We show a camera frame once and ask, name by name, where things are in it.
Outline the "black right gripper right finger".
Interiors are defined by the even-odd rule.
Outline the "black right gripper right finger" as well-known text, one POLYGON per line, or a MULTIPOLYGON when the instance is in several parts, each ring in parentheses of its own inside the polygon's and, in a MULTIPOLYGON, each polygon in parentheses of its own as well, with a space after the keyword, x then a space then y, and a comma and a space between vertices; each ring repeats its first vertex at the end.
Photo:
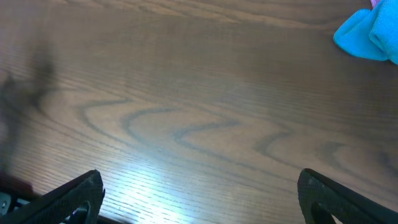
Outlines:
POLYGON ((397 212, 356 193, 312 169, 303 169, 297 182, 305 223, 397 224, 397 212))

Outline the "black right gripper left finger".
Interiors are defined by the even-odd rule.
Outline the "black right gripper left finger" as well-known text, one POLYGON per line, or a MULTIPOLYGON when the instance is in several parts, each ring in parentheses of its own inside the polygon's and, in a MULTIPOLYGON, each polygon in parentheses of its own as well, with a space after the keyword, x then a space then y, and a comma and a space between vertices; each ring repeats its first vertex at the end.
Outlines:
MULTIPOLYGON (((29 183, 5 172, 1 172, 1 188, 3 187, 26 196, 35 194, 29 183)), ((104 195, 100 172, 90 170, 1 217, 1 223, 95 224, 104 195)))

